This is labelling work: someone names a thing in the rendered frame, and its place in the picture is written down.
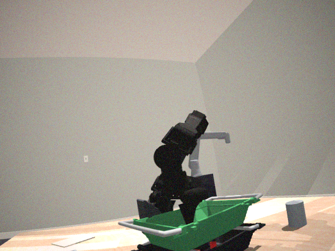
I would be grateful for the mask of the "green plastic tray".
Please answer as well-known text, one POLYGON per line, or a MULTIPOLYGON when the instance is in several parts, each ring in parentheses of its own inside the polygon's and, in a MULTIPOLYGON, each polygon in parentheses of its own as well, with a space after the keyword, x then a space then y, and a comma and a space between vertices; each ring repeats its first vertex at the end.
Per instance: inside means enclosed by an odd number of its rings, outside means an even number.
POLYGON ((180 209, 152 218, 119 221, 118 225, 143 232, 153 245, 173 251, 190 251, 243 224, 249 206, 261 201, 262 196, 257 193, 203 200, 196 208, 193 223, 188 225, 180 209))

